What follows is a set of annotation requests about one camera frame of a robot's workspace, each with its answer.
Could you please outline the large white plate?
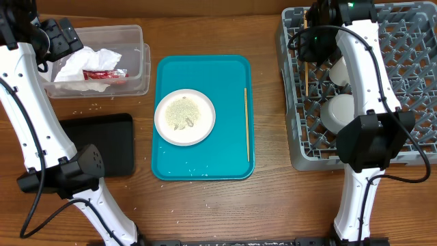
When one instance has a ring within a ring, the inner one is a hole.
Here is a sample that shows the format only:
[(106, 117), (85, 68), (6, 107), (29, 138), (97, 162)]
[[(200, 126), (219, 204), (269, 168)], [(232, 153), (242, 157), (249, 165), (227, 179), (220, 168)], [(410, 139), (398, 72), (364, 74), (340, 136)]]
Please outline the large white plate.
[(180, 89), (167, 94), (156, 107), (154, 125), (158, 134), (175, 146), (192, 146), (212, 132), (216, 111), (203, 93)]

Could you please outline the wooden chopstick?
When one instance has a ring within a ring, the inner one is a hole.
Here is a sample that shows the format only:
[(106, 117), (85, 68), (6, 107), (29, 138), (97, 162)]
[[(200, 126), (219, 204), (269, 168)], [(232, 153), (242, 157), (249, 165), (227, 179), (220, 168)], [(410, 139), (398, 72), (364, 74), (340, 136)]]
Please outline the wooden chopstick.
[(244, 88), (244, 113), (245, 113), (245, 133), (246, 133), (246, 157), (250, 162), (250, 141), (249, 141), (249, 110), (247, 88)]
[[(303, 24), (304, 24), (304, 29), (306, 29), (308, 27), (307, 24), (307, 10), (304, 10), (304, 15), (303, 15)], [(308, 63), (306, 61), (304, 61), (304, 68), (305, 68), (305, 96), (308, 97), (309, 95), (309, 66)]]

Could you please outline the pale green cup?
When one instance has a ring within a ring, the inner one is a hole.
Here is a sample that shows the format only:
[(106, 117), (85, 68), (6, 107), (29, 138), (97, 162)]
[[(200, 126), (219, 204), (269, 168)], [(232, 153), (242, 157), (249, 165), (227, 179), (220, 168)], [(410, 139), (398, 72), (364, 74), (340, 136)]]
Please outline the pale green cup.
[(341, 57), (330, 69), (329, 77), (338, 86), (344, 87), (350, 82), (348, 69), (344, 57)]

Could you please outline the grey bowl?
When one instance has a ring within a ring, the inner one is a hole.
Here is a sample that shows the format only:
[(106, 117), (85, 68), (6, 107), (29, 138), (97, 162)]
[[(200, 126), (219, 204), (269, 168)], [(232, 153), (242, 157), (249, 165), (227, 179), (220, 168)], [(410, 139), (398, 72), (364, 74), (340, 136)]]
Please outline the grey bowl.
[(322, 105), (320, 119), (325, 128), (335, 135), (354, 119), (354, 98), (340, 94)]

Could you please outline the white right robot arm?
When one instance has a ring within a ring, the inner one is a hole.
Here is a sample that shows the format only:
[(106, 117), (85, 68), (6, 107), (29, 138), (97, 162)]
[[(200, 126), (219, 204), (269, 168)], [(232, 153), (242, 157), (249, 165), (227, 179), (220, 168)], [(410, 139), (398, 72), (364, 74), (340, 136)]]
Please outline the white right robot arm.
[(372, 238), (369, 219), (380, 181), (415, 125), (403, 111), (389, 82), (379, 44), (378, 13), (373, 1), (316, 1), (307, 11), (309, 25), (295, 33), (287, 47), (302, 62), (319, 65), (339, 51), (352, 87), (354, 118), (336, 137), (337, 154), (345, 163), (339, 212), (330, 236), (296, 238), (295, 245), (388, 245)]

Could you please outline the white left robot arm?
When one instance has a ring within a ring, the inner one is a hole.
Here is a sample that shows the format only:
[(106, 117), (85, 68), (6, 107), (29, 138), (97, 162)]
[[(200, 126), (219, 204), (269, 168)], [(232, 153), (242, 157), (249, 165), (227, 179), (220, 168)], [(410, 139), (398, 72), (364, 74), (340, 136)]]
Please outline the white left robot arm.
[(70, 22), (46, 20), (1, 10), (1, 103), (21, 144), (26, 173), (22, 191), (35, 199), (20, 231), (28, 238), (42, 229), (27, 228), (43, 193), (56, 193), (75, 205), (105, 245), (146, 245), (137, 225), (117, 205), (104, 181), (104, 163), (95, 145), (77, 149), (61, 127), (44, 88), (39, 64), (58, 60), (81, 47)]

